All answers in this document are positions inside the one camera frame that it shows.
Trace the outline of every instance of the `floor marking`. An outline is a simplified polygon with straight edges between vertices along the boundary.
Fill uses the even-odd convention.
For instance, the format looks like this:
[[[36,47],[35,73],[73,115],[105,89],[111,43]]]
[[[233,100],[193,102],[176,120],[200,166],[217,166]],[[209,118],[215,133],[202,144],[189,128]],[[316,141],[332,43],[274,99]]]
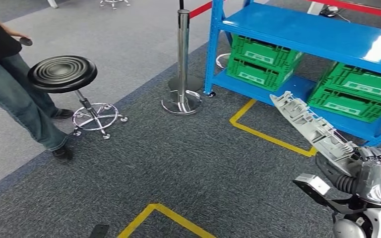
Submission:
[[[127,238],[132,234],[135,229],[141,225],[142,222],[154,211],[157,210],[160,213],[164,214],[168,218],[172,219],[173,221],[177,222],[179,225],[185,227],[189,231],[195,233],[196,235],[203,237],[203,238],[215,238],[215,236],[211,235],[210,233],[204,231],[199,226],[195,225],[194,223],[190,222],[186,218],[182,217],[181,215],[177,214],[176,212],[170,210],[168,207],[162,205],[161,203],[153,203],[149,204],[119,235],[118,238]]]
[[[234,114],[234,116],[232,116],[231,118],[230,118],[230,123],[231,123],[231,125],[233,125],[234,127],[237,127],[237,128],[239,128],[239,129],[241,129],[241,130],[244,130],[244,131],[246,131],[246,132],[249,132],[250,134],[252,134],[252,135],[256,135],[256,136],[258,136],[258,137],[260,137],[260,138],[262,138],[262,139],[265,139],[265,140],[267,140],[267,141],[269,141],[269,142],[272,142],[272,143],[274,143],[274,144],[277,144],[277,145],[279,145],[279,146],[282,146],[282,147],[284,147],[284,148],[287,148],[287,149],[289,149],[289,150],[292,150],[292,151],[294,151],[294,152],[296,152],[296,153],[299,153],[299,154],[302,154],[302,155],[304,155],[304,156],[307,156],[307,157],[311,157],[311,156],[314,156],[315,154],[316,154],[316,152],[317,152],[317,150],[316,150],[316,148],[315,147],[312,147],[309,151],[307,151],[307,150],[304,150],[304,149],[302,149],[302,148],[299,148],[299,147],[297,147],[297,146],[294,146],[294,145],[292,145],[292,144],[289,144],[289,143],[287,143],[287,142],[284,142],[284,141],[282,141],[282,140],[279,140],[279,139],[277,139],[277,138],[274,138],[274,137],[272,137],[272,136],[269,136],[269,135],[267,135],[267,134],[264,134],[264,133],[262,133],[262,132],[259,132],[259,131],[257,131],[257,130],[254,130],[254,129],[252,129],[252,128],[250,128],[250,127],[247,127],[247,126],[245,126],[245,125],[243,125],[243,124],[240,124],[240,123],[238,123],[237,121],[254,105],[256,103],[256,100],[255,99],[250,99],[249,101],[248,101],[248,103],[246,103],[246,105],[244,105],[238,112],[236,112],[236,114]]]

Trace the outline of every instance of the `dark gray carpet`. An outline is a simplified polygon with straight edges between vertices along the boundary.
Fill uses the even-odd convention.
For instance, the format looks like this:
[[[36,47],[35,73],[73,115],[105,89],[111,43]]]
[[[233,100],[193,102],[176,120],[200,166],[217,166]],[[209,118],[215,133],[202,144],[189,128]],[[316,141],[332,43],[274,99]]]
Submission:
[[[60,4],[66,1],[68,0],[56,0],[56,3]],[[50,5],[47,0],[0,0],[0,21],[11,21],[48,7]]]
[[[219,53],[229,51],[225,42]],[[206,46],[191,54],[192,74],[204,76],[205,54]],[[306,57],[298,74],[316,79],[326,63]],[[167,114],[160,99],[175,70],[118,103],[130,121],[109,128],[110,140],[74,138],[73,163],[59,165],[45,153],[34,159],[40,166],[1,189],[0,238],[86,238],[96,224],[109,224],[112,238],[154,202],[216,237],[331,237],[330,211],[291,183],[300,173],[320,175],[311,159],[232,127],[229,118],[249,98],[221,88],[198,114]],[[307,148],[273,107],[257,103],[240,122]],[[132,237],[194,235],[155,212]]]

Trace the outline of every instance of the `red barrier tape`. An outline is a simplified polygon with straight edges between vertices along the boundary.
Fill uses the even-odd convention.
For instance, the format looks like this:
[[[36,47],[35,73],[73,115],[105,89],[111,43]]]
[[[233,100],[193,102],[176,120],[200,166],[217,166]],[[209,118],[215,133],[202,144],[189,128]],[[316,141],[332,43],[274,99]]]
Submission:
[[[206,12],[212,8],[212,1],[205,3],[204,5],[196,8],[189,13],[189,18],[198,16],[199,14]]]
[[[337,6],[341,8],[351,9],[355,11],[361,11],[369,14],[374,14],[381,16],[381,8],[378,7],[372,7],[367,5],[359,5],[352,2],[347,1],[339,1],[339,0],[308,0],[308,1],[315,1],[327,5]]]

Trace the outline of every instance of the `black object in hand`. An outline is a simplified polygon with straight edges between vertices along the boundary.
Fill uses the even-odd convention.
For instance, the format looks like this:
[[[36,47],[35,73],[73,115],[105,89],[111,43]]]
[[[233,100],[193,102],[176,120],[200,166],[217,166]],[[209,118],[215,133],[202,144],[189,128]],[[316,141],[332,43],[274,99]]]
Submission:
[[[27,37],[21,37],[21,38],[19,39],[19,41],[20,41],[20,43],[21,43],[22,45],[25,45],[25,46],[30,46],[30,45],[33,44],[33,41],[30,40],[30,39],[28,39]]]

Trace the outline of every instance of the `jeans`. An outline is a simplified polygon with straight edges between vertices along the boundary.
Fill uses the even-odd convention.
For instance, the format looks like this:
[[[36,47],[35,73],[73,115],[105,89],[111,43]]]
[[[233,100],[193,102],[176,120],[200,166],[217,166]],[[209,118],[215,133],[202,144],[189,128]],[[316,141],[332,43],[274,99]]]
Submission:
[[[0,60],[0,107],[35,141],[54,151],[65,145],[67,135],[52,123],[59,109],[47,93],[31,85],[29,69],[19,54]]]

